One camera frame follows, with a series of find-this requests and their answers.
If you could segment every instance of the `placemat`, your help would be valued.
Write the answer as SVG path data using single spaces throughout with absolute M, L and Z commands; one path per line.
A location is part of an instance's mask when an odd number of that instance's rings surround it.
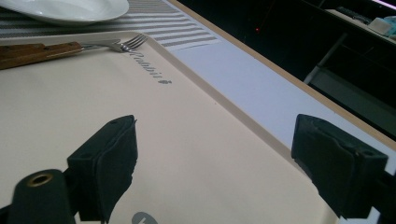
M 150 35 L 169 50 L 219 43 L 215 36 L 162 0 L 129 0 L 129 4 L 129 11 L 118 19 L 82 27 L 51 25 L 0 7 L 0 38 L 137 31 Z

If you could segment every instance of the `white plate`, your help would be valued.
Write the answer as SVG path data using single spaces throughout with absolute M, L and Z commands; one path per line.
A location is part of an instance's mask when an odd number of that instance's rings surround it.
M 1 0 L 0 7 L 39 21 L 62 26 L 81 26 L 109 21 L 125 14 L 127 0 Z

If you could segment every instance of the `fork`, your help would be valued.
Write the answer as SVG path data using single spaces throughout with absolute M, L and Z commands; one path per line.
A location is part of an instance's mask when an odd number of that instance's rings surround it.
M 134 38 L 123 43 L 111 43 L 108 40 L 104 41 L 90 41 L 90 42 L 70 42 L 58 45 L 44 46 L 42 44 L 32 44 L 20 46 L 6 46 L 10 49 L 7 52 L 2 51 L 0 54 L 0 69 L 17 67 L 30 63 L 39 63 L 65 56 L 80 53 L 83 50 L 98 49 L 108 47 L 117 52 L 132 52 L 141 45 L 143 45 L 148 38 L 145 35 L 137 35 Z
M 148 38 L 145 35 L 140 34 L 123 43 L 106 43 L 103 41 L 92 41 L 79 44 L 83 47 L 83 49 L 97 49 L 97 47 L 109 47 L 117 52 L 122 53 L 131 52 L 132 50 L 139 48 L 142 44 L 146 42 L 146 40 L 148 40 Z

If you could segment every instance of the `table edge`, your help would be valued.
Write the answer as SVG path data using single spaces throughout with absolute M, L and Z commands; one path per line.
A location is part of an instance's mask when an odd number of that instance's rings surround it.
M 241 41 L 239 41 L 235 37 L 229 35 L 225 31 L 220 29 L 217 25 L 213 24 L 212 22 L 208 21 L 204 17 L 200 16 L 199 14 L 197 14 L 196 12 L 191 10 L 190 8 L 184 6 L 183 4 L 178 2 L 177 0 L 168 0 L 168 2 L 170 4 L 172 4 L 173 6 L 177 7 L 182 12 L 186 13 L 187 15 L 193 17 L 195 20 L 200 22 L 202 25 L 206 26 L 207 28 L 209 28 L 210 30 L 215 32 L 216 34 L 218 34 L 221 37 L 223 37 L 224 39 L 226 39 L 227 41 L 231 42 L 232 44 L 234 44 L 235 46 L 237 46 L 238 48 L 240 48 L 241 50 L 243 50 L 244 52 L 246 52 L 247 54 L 249 54 L 250 56 L 252 56 L 256 60 L 258 60 L 259 62 L 265 64 L 270 69 L 274 70 L 277 74 L 279 74 L 280 76 L 285 78 L 288 82 L 290 82 L 291 84 L 293 84 L 294 86 L 296 86 L 300 90 L 304 91 L 305 93 L 307 93 L 311 97 L 315 98 L 321 104 L 327 106 L 328 108 L 330 108 L 330 110 L 334 111 L 336 114 L 338 114 L 342 118 L 348 120 L 353 125 L 357 126 L 358 128 L 360 128 L 364 132 L 368 133 L 369 135 L 371 135 L 373 138 L 375 138 L 379 142 L 383 143 L 387 147 L 389 147 L 392 150 L 396 151 L 396 141 L 393 141 L 391 138 L 387 137 L 386 135 L 384 135 L 383 133 L 381 133 L 377 129 L 373 128 L 372 126 L 370 126 L 369 124 L 367 124 L 363 120 L 357 118 L 355 115 L 353 115 L 352 113 L 348 112 L 347 110 L 345 110 L 340 105 L 337 105 L 335 102 L 333 102 L 329 98 L 325 97 L 324 95 L 322 95 L 318 91 L 315 91 L 313 88 L 311 88 L 308 85 L 304 84 L 297 77 L 292 76 L 290 73 L 288 73 L 287 71 L 285 71 L 284 69 L 282 69 L 281 67 L 276 65 L 275 63 L 271 62 L 270 60 L 268 60 L 264 56 L 260 55 L 260 53 L 258 53 L 254 49 L 251 49 L 249 46 L 245 45 L 244 43 L 242 43 Z

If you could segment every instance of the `table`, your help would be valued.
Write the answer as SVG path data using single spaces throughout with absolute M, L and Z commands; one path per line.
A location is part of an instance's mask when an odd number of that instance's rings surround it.
M 200 25 L 202 23 L 204 29 L 220 40 L 216 44 L 178 49 L 172 53 L 247 113 L 248 117 L 243 121 L 255 124 L 252 131 L 260 139 L 265 139 L 269 146 L 281 148 L 282 156 L 287 158 L 290 153 L 288 150 L 291 147 L 296 115 L 305 113 L 326 119 L 387 153 L 390 155 L 387 170 L 394 172 L 394 142 L 370 129 L 341 107 L 307 88 L 304 83 L 236 42 L 178 2 L 170 3 L 173 4 L 171 7 L 179 7 L 183 13 L 192 15 L 185 14 L 192 21 Z

